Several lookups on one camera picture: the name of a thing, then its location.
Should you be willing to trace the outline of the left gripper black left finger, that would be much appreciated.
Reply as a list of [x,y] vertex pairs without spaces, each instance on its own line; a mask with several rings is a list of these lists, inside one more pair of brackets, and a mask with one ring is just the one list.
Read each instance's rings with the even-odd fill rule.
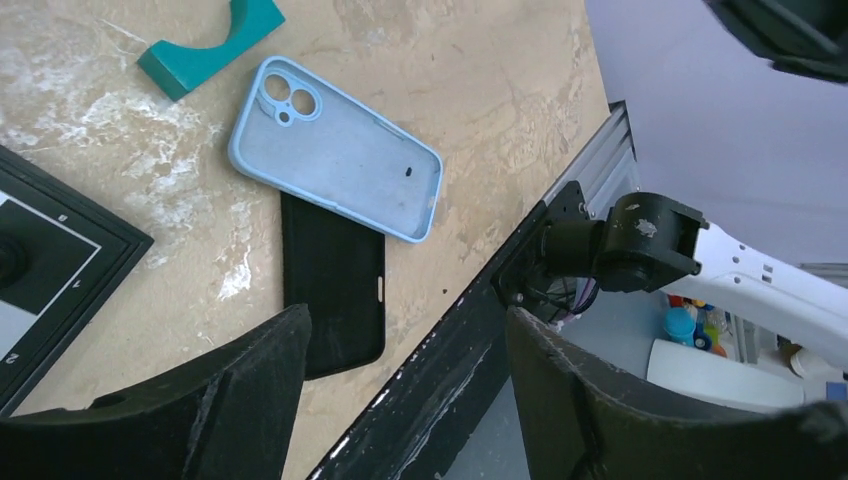
[[294,305],[82,410],[1,423],[5,479],[278,479],[312,330]]

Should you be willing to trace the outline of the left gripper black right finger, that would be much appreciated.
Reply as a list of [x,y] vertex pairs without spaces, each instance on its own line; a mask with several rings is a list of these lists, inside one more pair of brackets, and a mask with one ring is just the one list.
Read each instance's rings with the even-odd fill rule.
[[505,338],[534,479],[843,479],[847,406],[756,414],[653,385],[521,307]]

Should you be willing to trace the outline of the light blue cased phone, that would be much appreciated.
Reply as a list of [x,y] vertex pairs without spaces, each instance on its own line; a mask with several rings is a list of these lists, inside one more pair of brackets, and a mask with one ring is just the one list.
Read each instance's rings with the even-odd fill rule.
[[243,175],[409,243],[430,233],[439,154],[284,56],[257,68],[231,133]]

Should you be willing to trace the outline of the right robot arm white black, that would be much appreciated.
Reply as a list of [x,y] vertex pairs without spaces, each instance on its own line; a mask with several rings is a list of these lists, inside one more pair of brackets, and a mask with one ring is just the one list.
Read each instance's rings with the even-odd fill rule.
[[[712,1],[709,9],[775,70],[847,80],[843,1]],[[662,291],[703,300],[847,366],[847,291],[745,245],[687,205],[650,192],[620,197],[603,220],[544,224],[530,239],[552,276],[609,292]]]

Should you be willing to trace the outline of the black phone case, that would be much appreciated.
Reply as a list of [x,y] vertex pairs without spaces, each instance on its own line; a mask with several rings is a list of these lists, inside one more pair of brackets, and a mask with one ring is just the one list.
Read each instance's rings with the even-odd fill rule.
[[378,360],[385,349],[385,236],[282,193],[283,299],[312,321],[305,378]]

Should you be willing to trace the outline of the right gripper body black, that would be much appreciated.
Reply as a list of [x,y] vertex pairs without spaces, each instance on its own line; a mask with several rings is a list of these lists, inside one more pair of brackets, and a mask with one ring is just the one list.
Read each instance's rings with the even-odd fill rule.
[[847,83],[847,3],[843,0],[708,1],[733,37],[772,69]]

